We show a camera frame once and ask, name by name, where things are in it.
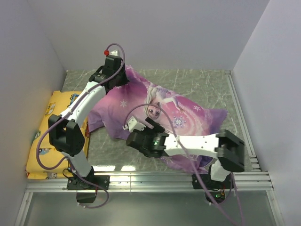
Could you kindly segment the purple princess print pillowcase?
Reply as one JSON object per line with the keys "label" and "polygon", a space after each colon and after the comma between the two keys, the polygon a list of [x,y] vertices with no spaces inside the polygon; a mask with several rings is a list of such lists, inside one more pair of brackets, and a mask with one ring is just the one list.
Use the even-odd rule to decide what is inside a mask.
{"label": "purple princess print pillowcase", "polygon": [[105,127],[111,138],[126,140],[124,129],[134,116],[145,124],[147,117],[179,136],[205,136],[218,133],[228,112],[205,109],[188,98],[156,85],[142,77],[132,66],[126,66],[129,82],[115,87],[103,97],[88,115],[90,131]]}

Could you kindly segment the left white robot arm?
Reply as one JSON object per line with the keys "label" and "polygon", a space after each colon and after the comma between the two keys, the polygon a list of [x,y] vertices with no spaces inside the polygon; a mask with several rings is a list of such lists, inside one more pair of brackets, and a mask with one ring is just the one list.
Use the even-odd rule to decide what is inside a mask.
{"label": "left white robot arm", "polygon": [[99,100],[127,82],[123,59],[108,55],[77,99],[60,115],[53,114],[48,119],[49,142],[67,158],[72,174],[83,189],[92,188],[96,181],[94,169],[83,152],[85,139],[80,126]]}

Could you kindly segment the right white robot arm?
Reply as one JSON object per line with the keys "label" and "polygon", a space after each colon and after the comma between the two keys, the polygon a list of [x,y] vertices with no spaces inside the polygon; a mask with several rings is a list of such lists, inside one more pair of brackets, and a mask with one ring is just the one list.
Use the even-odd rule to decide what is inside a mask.
{"label": "right white robot arm", "polygon": [[150,118],[146,121],[152,128],[131,117],[123,127],[130,132],[126,145],[138,150],[148,158],[186,155],[188,157],[206,156],[215,159],[210,168],[207,182],[218,188],[232,173],[245,171],[245,143],[226,129],[217,134],[205,136],[169,135],[165,129]]}

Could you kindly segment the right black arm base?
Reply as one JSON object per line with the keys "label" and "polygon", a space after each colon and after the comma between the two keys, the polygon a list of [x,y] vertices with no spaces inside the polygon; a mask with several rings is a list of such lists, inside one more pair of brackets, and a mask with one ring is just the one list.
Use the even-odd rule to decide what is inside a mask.
{"label": "right black arm base", "polygon": [[223,182],[210,179],[208,174],[199,175],[207,187],[209,193],[218,204],[225,202],[234,188],[231,175],[228,175]]}

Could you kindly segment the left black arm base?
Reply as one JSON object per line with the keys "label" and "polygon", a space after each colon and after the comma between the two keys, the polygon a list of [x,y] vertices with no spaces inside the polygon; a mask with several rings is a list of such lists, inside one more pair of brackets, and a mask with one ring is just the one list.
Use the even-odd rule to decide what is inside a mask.
{"label": "left black arm base", "polygon": [[[76,192],[76,201],[78,205],[87,209],[96,209],[104,206],[109,200],[108,188],[110,184],[110,176],[93,176],[92,181],[82,180],[78,176],[68,179],[66,190]],[[104,191],[106,197],[102,204],[92,206],[96,201],[97,194]]]}

